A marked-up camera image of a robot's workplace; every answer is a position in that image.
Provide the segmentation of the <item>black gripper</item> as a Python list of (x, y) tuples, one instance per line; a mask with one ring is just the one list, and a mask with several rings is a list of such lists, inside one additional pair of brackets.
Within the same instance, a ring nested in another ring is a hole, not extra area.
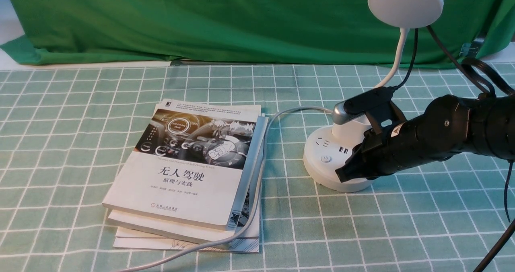
[(389, 136), (380, 138), (379, 146), (372, 147), (368, 138), (366, 147), (355, 150), (342, 167), (335, 169), (340, 182), (370, 180), (439, 160), (439, 155), (419, 138), (418, 123), (410, 120), (392, 128)]

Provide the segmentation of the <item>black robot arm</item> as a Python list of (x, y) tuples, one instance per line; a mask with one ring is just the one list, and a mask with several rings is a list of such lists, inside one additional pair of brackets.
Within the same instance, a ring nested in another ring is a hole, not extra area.
[(367, 131), (335, 173), (340, 182), (374, 180), (464, 152), (513, 161), (514, 117), (513, 97), (441, 96), (420, 116)]

